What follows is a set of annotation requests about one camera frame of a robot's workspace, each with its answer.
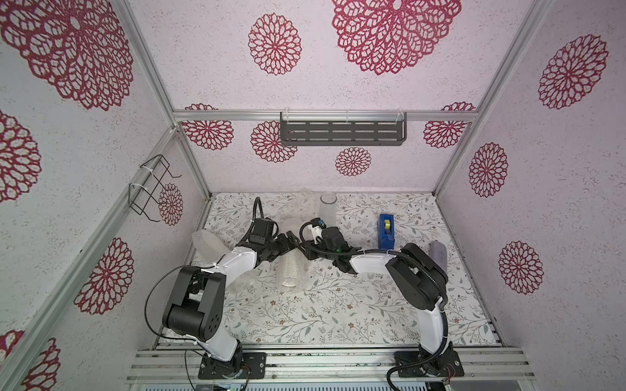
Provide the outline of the clear bubble wrap sheet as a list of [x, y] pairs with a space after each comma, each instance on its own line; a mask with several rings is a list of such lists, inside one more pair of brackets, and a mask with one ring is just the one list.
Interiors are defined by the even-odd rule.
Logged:
[[280, 193], [273, 215], [282, 233], [289, 231], [300, 239], [300, 228], [304, 223], [319, 216], [320, 195], [308, 189], [302, 192]]

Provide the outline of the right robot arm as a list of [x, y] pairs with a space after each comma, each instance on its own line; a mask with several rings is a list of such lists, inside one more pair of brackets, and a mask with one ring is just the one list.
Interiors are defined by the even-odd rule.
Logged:
[[393, 249], [360, 249], [347, 244], [336, 226], [320, 218], [303, 223], [299, 229], [301, 251], [309, 259], [323, 257], [343, 273], [376, 274], [393, 279], [404, 299], [418, 310], [420, 347], [417, 352], [397, 353], [396, 365], [386, 373], [393, 390], [394, 374], [403, 376], [453, 376], [456, 352], [448, 336], [448, 304], [445, 270], [418, 245], [408, 243]]

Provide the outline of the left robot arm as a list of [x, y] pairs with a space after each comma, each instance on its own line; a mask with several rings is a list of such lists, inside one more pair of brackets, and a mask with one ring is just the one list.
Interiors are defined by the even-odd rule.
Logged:
[[171, 271], [177, 275], [162, 326], [177, 334], [175, 340], [190, 341], [203, 350], [201, 363], [211, 376], [236, 378], [243, 372], [252, 376], [240, 340], [222, 325], [227, 287], [262, 263], [295, 250], [298, 242], [291, 231], [281, 233], [278, 223], [265, 217], [261, 198], [256, 197], [251, 224], [231, 252], [208, 267], [181, 266]]

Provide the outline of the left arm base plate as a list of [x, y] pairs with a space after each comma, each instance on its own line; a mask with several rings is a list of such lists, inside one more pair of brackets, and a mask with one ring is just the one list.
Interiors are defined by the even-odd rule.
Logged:
[[204, 354], [198, 373], [199, 380], [258, 380], [265, 377], [265, 353], [235, 354], [228, 361], [220, 361]]

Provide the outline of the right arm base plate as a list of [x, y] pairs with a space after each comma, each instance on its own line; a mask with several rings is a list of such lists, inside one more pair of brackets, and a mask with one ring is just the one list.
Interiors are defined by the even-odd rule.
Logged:
[[401, 367], [399, 376], [409, 377], [463, 377], [465, 370], [461, 364], [459, 354], [449, 348], [441, 355], [428, 363], [425, 361], [430, 355], [425, 351], [398, 351], [395, 352], [395, 364]]

